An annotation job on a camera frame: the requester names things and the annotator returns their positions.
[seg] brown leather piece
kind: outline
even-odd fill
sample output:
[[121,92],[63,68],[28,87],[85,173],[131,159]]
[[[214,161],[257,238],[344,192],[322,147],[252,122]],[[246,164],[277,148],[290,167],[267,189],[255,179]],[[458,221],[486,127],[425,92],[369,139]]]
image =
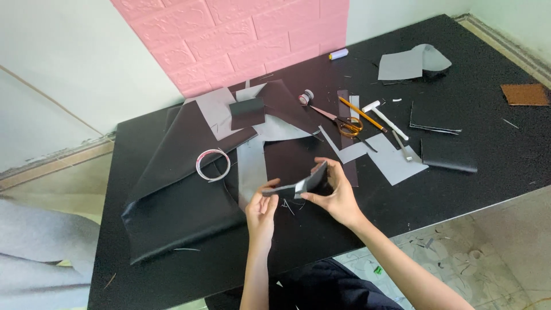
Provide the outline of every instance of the brown leather piece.
[[549,105],[541,84],[506,84],[501,85],[501,90],[509,105]]

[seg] scissors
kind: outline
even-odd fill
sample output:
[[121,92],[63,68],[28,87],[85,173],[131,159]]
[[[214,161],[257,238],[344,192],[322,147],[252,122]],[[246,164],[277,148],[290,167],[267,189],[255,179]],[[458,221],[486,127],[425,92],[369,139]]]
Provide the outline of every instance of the scissors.
[[369,143],[367,143],[367,141],[365,141],[364,139],[362,139],[358,136],[360,131],[364,128],[364,124],[362,124],[362,122],[357,117],[336,116],[336,115],[333,115],[331,113],[325,112],[322,109],[316,108],[315,106],[310,105],[309,107],[311,107],[312,109],[318,111],[323,116],[325,116],[328,119],[332,120],[333,123],[337,124],[337,126],[339,127],[339,132],[341,133],[341,135],[343,135],[345,137],[349,137],[349,138],[355,138],[356,137],[358,140],[360,140],[365,145],[367,145],[371,150],[373,150],[375,153],[377,153],[376,149],[374,149],[371,145],[369,145]]

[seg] white mallet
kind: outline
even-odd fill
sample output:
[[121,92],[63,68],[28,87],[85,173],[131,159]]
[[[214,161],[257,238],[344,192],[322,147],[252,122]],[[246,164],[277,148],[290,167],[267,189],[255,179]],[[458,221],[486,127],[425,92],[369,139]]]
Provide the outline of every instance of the white mallet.
[[409,140],[409,137],[406,136],[400,129],[398,129],[398,127],[396,127],[396,125],[394,125],[393,122],[391,122],[388,118],[386,118],[386,116],[381,113],[381,111],[377,110],[377,107],[381,105],[381,103],[379,102],[379,100],[375,101],[375,102],[372,102],[368,105],[366,105],[362,111],[364,113],[366,113],[367,111],[373,111],[375,112],[375,114],[377,114],[378,117],[380,117],[381,120],[385,121],[385,123],[387,123],[390,128],[394,129],[394,131],[396,131],[397,134],[399,134],[402,138],[404,138],[404,140],[408,141]]

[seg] gray fabric cloth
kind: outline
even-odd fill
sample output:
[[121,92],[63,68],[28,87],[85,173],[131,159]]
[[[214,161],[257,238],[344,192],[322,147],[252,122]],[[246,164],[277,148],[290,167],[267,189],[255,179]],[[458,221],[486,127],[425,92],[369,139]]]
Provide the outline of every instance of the gray fabric cloth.
[[[97,223],[0,199],[0,236],[0,309],[87,304]],[[73,267],[52,263],[66,259]]]

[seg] hand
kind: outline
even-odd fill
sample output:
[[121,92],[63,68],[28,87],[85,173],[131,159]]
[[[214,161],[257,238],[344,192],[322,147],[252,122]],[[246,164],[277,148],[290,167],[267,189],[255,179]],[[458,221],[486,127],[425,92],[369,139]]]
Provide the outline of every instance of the hand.
[[312,171],[321,165],[321,163],[327,161],[327,180],[333,188],[333,193],[329,196],[303,193],[300,196],[321,206],[335,220],[348,228],[352,228],[356,223],[364,220],[365,216],[356,203],[352,186],[350,186],[350,182],[344,175],[341,163],[325,157],[316,157],[314,161],[318,165],[312,168]]
[[262,190],[272,188],[279,183],[279,179],[273,179],[260,186],[251,198],[251,202],[245,207],[247,227],[249,228],[249,253],[261,253],[268,255],[272,247],[274,234],[274,213],[278,206],[279,196],[263,197]]

